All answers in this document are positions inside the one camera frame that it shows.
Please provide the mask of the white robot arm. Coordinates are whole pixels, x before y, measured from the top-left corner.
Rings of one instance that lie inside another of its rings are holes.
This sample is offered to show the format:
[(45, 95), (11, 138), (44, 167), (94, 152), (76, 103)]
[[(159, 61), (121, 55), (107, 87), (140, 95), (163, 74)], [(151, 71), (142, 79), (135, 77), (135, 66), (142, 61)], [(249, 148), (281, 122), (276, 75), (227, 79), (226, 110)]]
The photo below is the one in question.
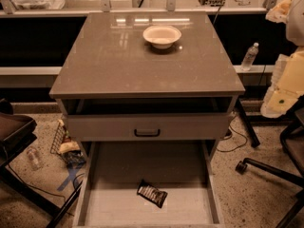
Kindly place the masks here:
[(287, 40), (296, 45), (290, 56), (278, 56), (260, 108), (263, 117), (278, 118), (304, 95), (304, 0), (283, 0), (267, 12), (266, 19), (284, 23)]

